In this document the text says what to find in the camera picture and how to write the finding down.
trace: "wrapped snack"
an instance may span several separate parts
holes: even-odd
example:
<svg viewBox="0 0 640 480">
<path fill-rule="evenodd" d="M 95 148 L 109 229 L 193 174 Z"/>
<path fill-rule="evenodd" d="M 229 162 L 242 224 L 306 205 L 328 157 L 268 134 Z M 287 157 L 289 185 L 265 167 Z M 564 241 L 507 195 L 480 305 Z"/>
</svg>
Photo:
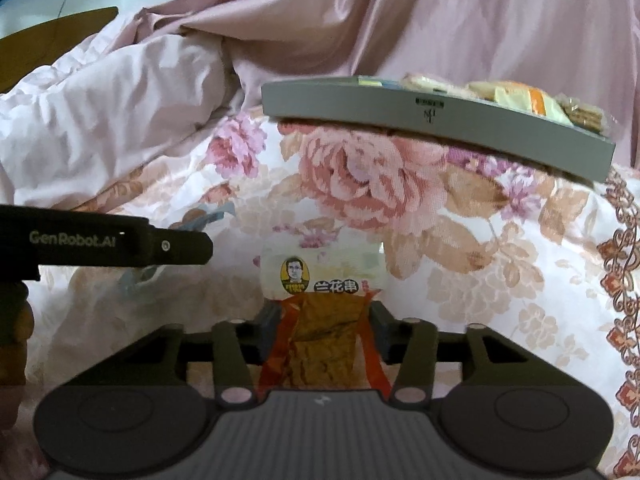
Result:
<svg viewBox="0 0 640 480">
<path fill-rule="evenodd" d="M 385 279 L 381 244 L 345 236 L 342 245 L 301 248 L 290 234 L 269 240 L 260 258 L 262 291 L 280 301 L 284 316 L 262 366 L 260 393 L 279 386 L 388 395 L 368 323 L 369 303 Z"/>
<path fill-rule="evenodd" d="M 539 88 L 512 81 L 476 81 L 467 87 L 480 98 L 505 108 L 542 115 L 566 126 L 573 124 L 558 102 Z"/>
<path fill-rule="evenodd" d="M 407 74 L 400 84 L 408 90 L 443 93 L 463 99 L 478 99 L 478 94 L 469 88 L 462 88 L 442 79 L 422 74 Z"/>
<path fill-rule="evenodd" d="M 556 101 L 575 126 L 589 130 L 594 134 L 608 136 L 607 118 L 603 110 L 581 103 L 578 99 L 567 97 L 564 94 L 556 96 Z"/>
</svg>

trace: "cartoon man portrait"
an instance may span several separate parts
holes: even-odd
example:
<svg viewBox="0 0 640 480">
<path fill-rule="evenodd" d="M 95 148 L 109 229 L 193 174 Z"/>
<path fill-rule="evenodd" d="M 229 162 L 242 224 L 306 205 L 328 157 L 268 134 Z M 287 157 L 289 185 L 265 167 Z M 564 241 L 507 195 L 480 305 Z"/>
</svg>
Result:
<svg viewBox="0 0 640 480">
<path fill-rule="evenodd" d="M 305 263 L 296 256 L 287 258 L 280 270 L 280 280 L 289 294 L 304 292 L 309 285 L 309 273 Z"/>
</svg>

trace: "floral fabric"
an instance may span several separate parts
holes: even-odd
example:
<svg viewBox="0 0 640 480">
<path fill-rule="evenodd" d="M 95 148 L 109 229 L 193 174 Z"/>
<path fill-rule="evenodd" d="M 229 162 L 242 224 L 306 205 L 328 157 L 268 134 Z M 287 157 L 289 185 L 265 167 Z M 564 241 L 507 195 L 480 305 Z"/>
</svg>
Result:
<svg viewBox="0 0 640 480">
<path fill-rule="evenodd" d="M 45 390 L 162 324 L 197 331 L 253 316 L 266 237 L 286 230 L 322 247 L 344 226 L 384 243 L 380 300 L 396 317 L 450 332 L 486 324 L 596 390 L 616 421 L 602 472 L 640 476 L 640 174 L 612 168 L 604 184 L 575 183 L 435 139 L 277 123 L 259 109 L 189 143 L 187 155 L 157 158 L 80 209 L 169 227 L 231 201 L 236 216 L 207 228 L 212 261 L 126 290 L 122 270 L 42 270 L 31 286 L 30 396 L 0 479 L 26 478 L 20 461 L 32 478 L 46 470 L 28 430 Z M 459 380 L 455 364 L 439 365 L 435 394 Z M 194 384 L 210 389 L 197 373 Z"/>
</svg>

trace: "red floral border pattern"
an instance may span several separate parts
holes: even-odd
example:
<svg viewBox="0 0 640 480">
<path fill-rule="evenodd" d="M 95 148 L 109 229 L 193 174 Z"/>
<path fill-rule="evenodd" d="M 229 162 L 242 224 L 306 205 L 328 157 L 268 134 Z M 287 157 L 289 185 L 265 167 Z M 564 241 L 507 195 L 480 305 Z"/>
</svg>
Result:
<svg viewBox="0 0 640 480">
<path fill-rule="evenodd" d="M 640 296 L 635 289 L 632 271 L 640 266 L 640 209 L 626 181 L 613 168 L 605 181 L 604 197 L 615 208 L 621 228 L 598 245 L 604 260 L 605 276 L 600 285 L 613 300 L 618 313 L 607 341 L 630 369 L 616 394 L 616 399 L 629 412 L 631 426 L 638 431 L 628 441 L 627 450 L 613 468 L 613 476 L 640 476 Z"/>
</svg>

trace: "round joint cover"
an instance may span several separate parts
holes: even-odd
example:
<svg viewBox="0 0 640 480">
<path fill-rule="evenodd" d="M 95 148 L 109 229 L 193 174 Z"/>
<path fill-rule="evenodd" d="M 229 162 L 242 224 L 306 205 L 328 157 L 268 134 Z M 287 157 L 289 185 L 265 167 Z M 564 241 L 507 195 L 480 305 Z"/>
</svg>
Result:
<svg viewBox="0 0 640 480">
<path fill-rule="evenodd" d="M 43 452 L 75 473 L 131 475 L 179 456 L 206 423 L 190 386 L 61 386 L 36 410 Z"/>
<path fill-rule="evenodd" d="M 459 384 L 442 401 L 440 423 L 469 456 L 541 476 L 586 468 L 613 432 L 609 406 L 586 386 Z"/>
</svg>

